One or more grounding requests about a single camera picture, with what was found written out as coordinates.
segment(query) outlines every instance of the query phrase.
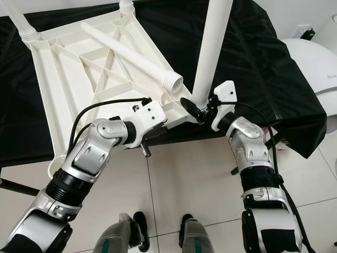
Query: white wall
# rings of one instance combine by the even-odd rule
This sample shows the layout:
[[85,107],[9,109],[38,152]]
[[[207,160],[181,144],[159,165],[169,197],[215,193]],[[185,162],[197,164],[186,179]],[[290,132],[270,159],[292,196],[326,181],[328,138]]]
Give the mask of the white wall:
[[[15,1],[23,13],[49,11],[98,4],[118,0],[3,0]],[[311,24],[319,29],[332,14],[337,13],[337,0],[255,0],[263,7],[279,38],[289,38],[299,24]],[[0,16],[7,14],[0,7]]]
[[318,31],[337,13],[337,0],[254,0],[264,8],[279,38],[290,38],[300,24]]

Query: green stripe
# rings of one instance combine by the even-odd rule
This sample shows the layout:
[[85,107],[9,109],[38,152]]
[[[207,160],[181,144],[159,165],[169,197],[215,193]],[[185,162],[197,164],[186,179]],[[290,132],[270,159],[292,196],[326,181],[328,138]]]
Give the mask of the green stripe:
[[195,253],[202,253],[202,246],[199,242],[199,238],[195,237],[194,242],[195,242],[194,244]]
[[102,247],[101,253],[107,253],[107,251],[109,250],[109,245],[110,245],[110,239],[106,239],[103,242],[103,247]]

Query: white tile floor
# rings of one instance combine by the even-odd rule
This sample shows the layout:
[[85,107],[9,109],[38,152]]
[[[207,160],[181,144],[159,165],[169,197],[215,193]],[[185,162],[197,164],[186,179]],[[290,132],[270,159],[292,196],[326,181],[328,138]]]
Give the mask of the white tile floor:
[[[280,173],[299,207],[316,252],[337,252],[337,134],[324,140],[309,159],[286,149],[278,152]],[[100,234],[117,222],[118,213],[146,214],[150,253],[181,252],[181,217],[192,213],[211,237],[216,252],[244,252],[239,176],[231,176],[233,154],[224,139],[193,141],[150,148],[148,161],[140,149],[112,157],[85,199],[64,252],[92,252]],[[2,178],[43,188],[48,162],[3,168]],[[33,197],[0,189],[0,246]]]

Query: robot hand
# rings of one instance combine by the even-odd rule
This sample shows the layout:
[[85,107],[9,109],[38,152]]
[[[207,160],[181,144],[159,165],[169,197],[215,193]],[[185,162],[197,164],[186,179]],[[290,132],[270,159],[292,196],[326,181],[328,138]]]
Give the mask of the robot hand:
[[283,180],[274,172],[262,129],[235,115],[233,105],[222,102],[236,102],[232,81],[214,89],[214,96],[204,111],[193,102],[181,99],[182,105],[199,124],[208,124],[214,131],[222,131],[230,143],[244,191],[242,232],[245,251],[300,252],[300,227],[280,187]]
[[72,234],[82,201],[101,175],[113,148],[134,148],[143,136],[166,120],[156,101],[150,102],[122,121],[119,117],[97,119],[71,150],[47,187],[39,192],[9,236],[3,252],[62,252]]

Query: black tablecloth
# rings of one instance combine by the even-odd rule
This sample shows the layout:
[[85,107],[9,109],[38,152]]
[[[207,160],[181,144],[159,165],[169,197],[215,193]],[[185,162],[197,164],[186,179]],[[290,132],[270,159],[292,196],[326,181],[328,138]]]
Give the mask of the black tablecloth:
[[[206,0],[134,3],[136,17],[167,61],[192,91],[203,35]],[[112,12],[117,4],[27,14],[37,31]],[[213,88],[233,80],[238,101],[255,106],[288,145],[308,157],[324,138],[326,114],[286,46],[276,38],[264,10],[251,0],[234,0]],[[33,59],[8,17],[0,18],[0,166],[50,160],[53,148]],[[263,126],[259,116],[237,113]],[[219,137],[184,123],[153,140],[163,144]]]

